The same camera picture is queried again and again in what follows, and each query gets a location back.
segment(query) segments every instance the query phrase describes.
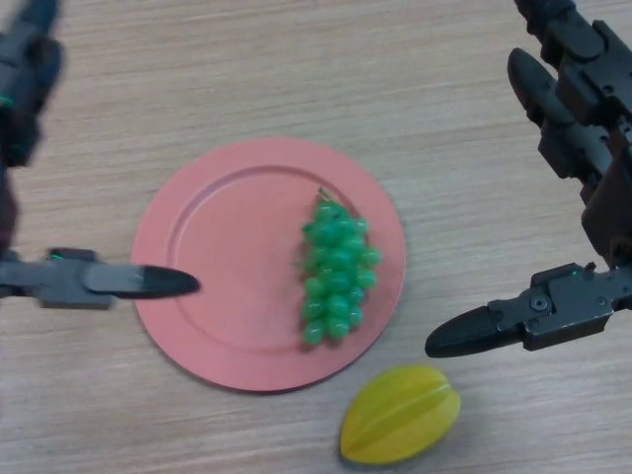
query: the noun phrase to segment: green grapes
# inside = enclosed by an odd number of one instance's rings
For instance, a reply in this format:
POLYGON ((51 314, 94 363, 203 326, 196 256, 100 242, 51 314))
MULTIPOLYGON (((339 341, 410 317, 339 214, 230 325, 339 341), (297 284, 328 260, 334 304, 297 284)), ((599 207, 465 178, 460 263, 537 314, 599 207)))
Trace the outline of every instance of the green grapes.
POLYGON ((341 341, 361 326, 360 307, 366 293, 377 285, 375 267, 382 255, 367 246, 366 220, 323 190, 311 217, 302 228, 307 250, 301 317, 303 342, 317 346, 326 337, 341 341))

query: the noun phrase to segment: pink plate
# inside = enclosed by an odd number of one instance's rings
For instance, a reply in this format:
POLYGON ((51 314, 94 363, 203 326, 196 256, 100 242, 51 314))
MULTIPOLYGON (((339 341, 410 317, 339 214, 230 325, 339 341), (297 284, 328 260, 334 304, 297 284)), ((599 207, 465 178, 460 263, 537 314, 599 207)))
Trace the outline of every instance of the pink plate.
POLYGON ((209 382, 259 392, 317 382, 361 356, 393 314, 406 267, 397 212, 370 175, 329 147, 283 137, 222 147, 178 172, 144 215, 132 259, 188 272, 202 286, 136 302, 162 351, 209 382), (336 346, 306 350, 296 263, 321 187, 366 219, 383 263, 362 326, 336 346))

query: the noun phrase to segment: table surface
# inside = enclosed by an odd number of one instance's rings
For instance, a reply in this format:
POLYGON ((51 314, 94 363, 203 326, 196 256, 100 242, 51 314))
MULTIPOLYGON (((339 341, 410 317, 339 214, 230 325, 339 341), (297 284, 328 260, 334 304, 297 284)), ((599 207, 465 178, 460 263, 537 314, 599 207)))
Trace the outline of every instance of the table surface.
MULTIPOLYGON (((578 3, 632 41, 628 2, 578 3)), ((408 362, 444 371, 462 413, 433 450, 384 472, 632 472, 624 314, 539 353, 423 354, 444 320, 516 295, 537 271, 597 260, 579 185, 537 153, 508 82, 511 49, 538 52, 511 0, 74 0, 65 12, 69 60, 47 140, 14 174, 25 258, 64 245, 124 262, 178 169, 221 144, 284 134, 330 144, 379 180, 410 265, 399 309, 365 356, 278 396, 191 379, 130 303, 101 313, 3 302, 3 474, 346 472, 336 452, 349 402, 408 362)))

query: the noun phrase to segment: grape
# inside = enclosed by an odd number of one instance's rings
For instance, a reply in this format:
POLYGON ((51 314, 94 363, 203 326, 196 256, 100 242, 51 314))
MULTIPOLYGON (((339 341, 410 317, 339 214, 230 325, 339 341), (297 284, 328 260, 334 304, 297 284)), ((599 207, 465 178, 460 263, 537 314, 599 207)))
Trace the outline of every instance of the grape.
POLYGON ((338 207, 329 201, 321 200, 314 211, 314 220, 331 220, 338 213, 338 207))
POLYGON ((303 303, 303 319, 311 321, 322 316, 325 310, 325 303, 320 299, 307 299, 303 303))
POLYGON ((349 323, 344 319, 330 318, 327 320, 327 333, 337 341, 344 339, 349 333, 349 323))
POLYGON ((314 226, 314 242, 331 246, 338 241, 341 233, 340 227, 335 222, 321 222, 314 226))
POLYGON ((368 248, 362 252, 359 260, 367 267, 375 267, 382 261, 382 254, 377 249, 368 248))
POLYGON ((358 306, 352 308, 351 311, 349 312, 349 324, 351 324, 352 327, 354 328, 358 327, 360 324, 362 324, 363 319, 364 319, 364 314, 362 313, 362 310, 358 306))
POLYGON ((305 293, 310 298, 319 298, 323 296, 326 291, 325 283, 314 276, 305 281, 305 293))
POLYGON ((352 255, 360 255, 364 251, 366 244, 364 242, 364 237, 359 234, 350 235, 345 240, 343 240, 341 247, 352 255))
POLYGON ((377 283, 377 276, 375 276, 375 273, 372 270, 357 269, 355 282, 362 289, 370 289, 377 283))
POLYGON ((352 283, 349 277, 342 272, 334 272, 327 282, 328 288, 334 293, 346 293, 351 288, 352 283))
POLYGON ((310 346, 316 346, 325 339, 325 323, 317 319, 310 322, 303 332, 303 341, 310 346))
POLYGON ((303 235, 305 236, 305 239, 307 240, 307 242, 313 242, 314 241, 314 224, 305 224, 303 225, 303 235))
POLYGON ((358 288, 357 286, 352 288, 347 295, 347 300, 352 306, 362 303, 364 300, 364 291, 362 291, 362 288, 358 288))
POLYGON ((316 265, 321 266, 325 259, 327 259, 327 255, 329 254, 329 249, 327 247, 312 247, 309 252, 309 258, 312 259, 316 265))
POLYGON ((354 265, 354 256, 345 249, 334 249, 327 257, 327 262, 334 270, 345 270, 354 265))
POLYGON ((356 234, 356 223, 352 219, 349 219, 348 216, 341 217, 341 219, 338 221, 338 225, 340 226, 343 234, 345 235, 356 234))
POLYGON ((343 319, 349 316, 349 304, 340 294, 332 295, 327 301, 327 314, 334 319, 343 319))
POLYGON ((329 285, 329 282, 334 275, 334 269, 331 267, 321 267, 318 272, 318 277, 325 283, 325 285, 329 285))
POLYGON ((309 258, 305 260, 305 262, 303 262, 303 270, 307 274, 310 274, 310 275, 313 274, 314 272, 318 270, 318 261, 316 261, 310 256, 309 258))
POLYGON ((364 219, 356 219, 355 223, 355 232, 358 234, 365 234, 368 232, 368 223, 364 219))

